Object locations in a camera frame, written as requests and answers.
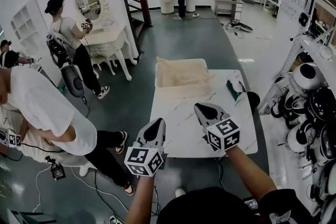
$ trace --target hat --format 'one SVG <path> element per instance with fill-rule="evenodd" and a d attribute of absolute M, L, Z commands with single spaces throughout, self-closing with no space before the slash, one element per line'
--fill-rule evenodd
<path fill-rule="evenodd" d="M 0 45 L 0 49 L 2 49 L 5 45 L 11 45 L 12 42 L 11 41 L 7 41 L 6 39 L 4 39 L 3 41 L 1 41 L 1 45 Z"/>
<path fill-rule="evenodd" d="M 45 13 L 50 13 L 54 15 L 58 12 L 58 10 L 62 7 L 64 0 L 49 0 L 47 4 L 47 8 L 44 11 Z"/>

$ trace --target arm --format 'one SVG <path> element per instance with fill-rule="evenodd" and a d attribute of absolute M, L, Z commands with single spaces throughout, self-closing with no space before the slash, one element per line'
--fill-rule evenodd
<path fill-rule="evenodd" d="M 149 224 L 152 212 L 154 177 L 141 176 L 125 224 Z"/>
<path fill-rule="evenodd" d="M 21 142 L 25 139 L 28 130 L 29 130 L 28 122 L 27 122 L 26 118 L 23 117 L 22 125 L 21 125 L 20 131 L 19 131 L 19 135 L 21 136 Z"/>
<path fill-rule="evenodd" d="M 78 39 L 83 39 L 83 37 L 89 32 L 90 30 L 88 28 L 85 28 L 83 31 L 79 30 L 77 25 L 75 24 L 74 27 L 71 29 L 72 34 L 74 37 Z"/>
<path fill-rule="evenodd" d="M 17 59 L 17 62 L 18 63 L 22 63 L 23 65 L 25 65 L 25 64 L 31 64 L 31 60 L 28 60 L 28 59 L 26 59 L 26 58 L 23 58 L 23 57 L 19 57 L 18 59 Z"/>
<path fill-rule="evenodd" d="M 75 138 L 76 138 L 75 129 L 71 125 L 69 125 L 69 127 L 67 128 L 65 133 L 61 136 L 55 136 L 51 130 L 43 131 L 43 130 L 36 129 L 32 125 L 29 125 L 29 128 L 34 135 L 41 136 L 41 137 L 43 137 L 47 140 L 50 140 L 50 141 L 71 142 L 71 141 L 75 140 Z"/>
<path fill-rule="evenodd" d="M 230 148 L 226 153 L 244 182 L 244 185 L 257 202 L 259 202 L 265 194 L 277 189 L 272 179 L 247 157 L 238 146 Z"/>

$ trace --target white t-shirt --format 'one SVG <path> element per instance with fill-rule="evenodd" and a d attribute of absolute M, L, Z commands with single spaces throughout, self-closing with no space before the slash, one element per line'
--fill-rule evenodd
<path fill-rule="evenodd" d="M 8 103 L 18 108 L 35 128 L 51 130 L 55 136 L 75 129 L 71 142 L 53 143 L 64 151 L 83 156 L 97 145 L 97 130 L 42 74 L 26 67 L 13 67 Z"/>
<path fill-rule="evenodd" d="M 76 24 L 76 21 L 70 17 L 62 17 L 60 20 L 57 20 L 54 23 L 51 23 L 50 25 L 50 32 L 57 32 L 60 29 L 60 24 L 62 20 L 62 27 L 61 27 L 61 34 L 66 38 L 67 42 L 70 43 L 70 45 L 77 49 L 79 45 L 81 45 L 81 41 L 76 38 L 71 30 Z"/>

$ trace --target laundry basket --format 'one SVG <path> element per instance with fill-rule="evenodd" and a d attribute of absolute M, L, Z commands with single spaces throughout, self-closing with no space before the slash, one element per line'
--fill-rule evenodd
<path fill-rule="evenodd" d="M 211 78 L 204 59 L 167 61 L 158 58 L 156 64 L 155 87 L 170 98 L 208 95 Z"/>

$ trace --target white table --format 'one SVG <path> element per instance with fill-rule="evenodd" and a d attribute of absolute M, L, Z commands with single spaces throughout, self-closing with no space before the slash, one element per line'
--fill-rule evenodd
<path fill-rule="evenodd" d="M 194 113 L 194 104 L 208 102 L 220 105 L 238 122 L 240 127 L 239 147 L 246 154 L 258 151 L 255 126 L 251 108 L 244 93 L 244 98 L 237 104 L 226 88 L 229 78 L 237 77 L 242 83 L 239 70 L 209 70 L 214 74 L 212 92 L 209 95 L 197 98 L 172 98 L 167 92 L 155 89 L 151 121 L 163 118 L 166 122 L 166 140 L 163 145 L 168 157 L 175 158 L 216 158 L 222 157 L 223 150 L 214 151 L 203 139 L 205 135 Z"/>
<path fill-rule="evenodd" d="M 124 55 L 121 51 L 121 48 L 125 43 L 127 45 L 126 53 L 132 64 L 136 65 L 138 62 L 133 59 L 131 44 L 127 39 L 124 29 L 125 26 L 119 26 L 116 22 L 111 26 L 109 32 L 104 32 L 102 29 L 93 29 L 90 34 L 85 36 L 88 44 L 84 44 L 84 46 L 86 46 L 87 50 L 90 52 L 91 62 L 102 62 L 101 58 L 104 57 L 104 62 L 108 64 L 112 74 L 114 74 L 114 72 L 110 60 L 112 60 L 112 56 L 115 55 L 119 60 L 127 80 L 131 81 L 132 77 L 128 72 Z"/>

